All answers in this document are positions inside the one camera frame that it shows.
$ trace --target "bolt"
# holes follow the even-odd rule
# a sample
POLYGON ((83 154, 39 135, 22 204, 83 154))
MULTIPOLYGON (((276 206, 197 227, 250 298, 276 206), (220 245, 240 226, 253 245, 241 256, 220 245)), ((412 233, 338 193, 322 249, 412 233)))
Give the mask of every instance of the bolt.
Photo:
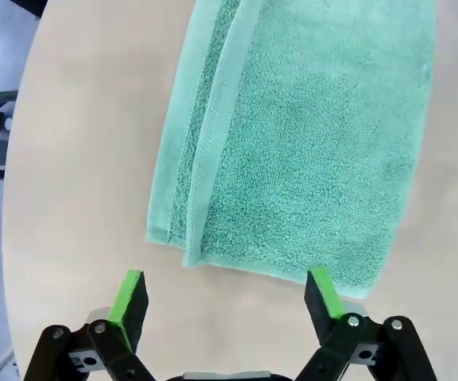
POLYGON ((357 327, 359 325, 359 319, 355 316, 351 316, 348 318, 347 323, 351 327, 357 327))
POLYGON ((391 327, 393 327, 394 329, 402 329, 403 328, 403 324, 400 322, 400 320, 394 319, 391 322, 391 327))
POLYGON ((52 337, 54 337, 55 339, 59 339, 60 337, 63 336, 63 333, 64 331, 61 328, 58 328, 54 331, 54 333, 52 334, 52 337))
POLYGON ((105 324, 103 324, 103 323, 97 324, 97 325, 94 327, 94 331, 95 331, 96 333, 102 333, 103 331, 105 331, 105 324))

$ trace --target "green tape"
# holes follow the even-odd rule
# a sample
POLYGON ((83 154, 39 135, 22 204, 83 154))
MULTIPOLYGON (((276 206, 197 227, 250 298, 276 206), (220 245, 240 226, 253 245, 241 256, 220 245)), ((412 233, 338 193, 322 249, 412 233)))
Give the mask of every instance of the green tape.
POLYGON ((321 292, 329 316, 333 319, 339 319, 345 315, 345 308, 341 303, 337 291, 334 289, 333 282, 327 270, 323 267, 312 267, 310 274, 314 277, 318 290, 321 292))
POLYGON ((117 293, 116 301, 110 309, 109 317, 107 318, 110 323, 116 325, 121 330, 123 337, 125 338, 125 343, 130 350, 132 346, 128 339, 128 334, 123 324, 123 319, 125 317, 126 310, 128 309, 129 303, 132 300, 133 291, 137 285, 140 274, 142 271, 139 270, 128 270, 126 273, 126 278, 123 281, 122 285, 119 287, 119 292, 117 293))

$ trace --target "table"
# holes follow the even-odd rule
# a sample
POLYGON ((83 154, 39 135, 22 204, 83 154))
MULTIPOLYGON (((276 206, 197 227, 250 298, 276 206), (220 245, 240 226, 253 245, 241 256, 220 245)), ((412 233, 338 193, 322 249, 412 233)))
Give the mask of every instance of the table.
MULTIPOLYGON (((80 327, 129 268, 150 306, 137 354, 158 379, 270 369, 294 376, 318 346, 303 287, 146 243, 161 129, 193 0, 49 0, 20 89, 8 152, 3 260, 25 371, 41 330, 80 327)), ((435 80, 410 202, 379 285, 382 321, 418 328, 439 379, 458 379, 458 2, 438 4, 435 80)), ((350 371, 352 378, 367 379, 350 371)), ((96 374, 93 379, 107 379, 96 374)))

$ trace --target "turquoise towel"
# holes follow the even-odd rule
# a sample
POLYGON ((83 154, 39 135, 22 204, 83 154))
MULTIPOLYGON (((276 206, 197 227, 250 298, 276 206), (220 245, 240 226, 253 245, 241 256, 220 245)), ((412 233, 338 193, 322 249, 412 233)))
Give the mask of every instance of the turquoise towel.
POLYGON ((207 3, 179 63, 148 239, 186 246, 188 266, 299 282, 323 266, 339 292, 366 296, 418 158, 433 0, 221 0, 210 13, 207 3), (192 49, 207 14, 207 48, 192 49), (177 99, 187 56, 201 74, 195 96, 177 99))

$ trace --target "round table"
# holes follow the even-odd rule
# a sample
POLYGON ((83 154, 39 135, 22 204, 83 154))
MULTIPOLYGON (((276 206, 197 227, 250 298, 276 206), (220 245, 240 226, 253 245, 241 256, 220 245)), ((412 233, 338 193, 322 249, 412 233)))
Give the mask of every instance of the round table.
MULTIPOLYGON (((4 281, 21 372, 46 326, 79 328, 90 310, 112 304, 130 268, 146 275, 150 304, 137 354, 157 379, 258 369, 295 376, 318 347, 303 286, 182 268, 178 249, 145 242, 193 5, 49 0, 17 100, 5 180, 4 281)), ((437 24, 414 188, 364 305, 376 321, 411 318, 439 379, 458 379, 458 2, 439 0, 437 24)), ((352 379, 367 379, 363 371, 350 371, 352 379)))

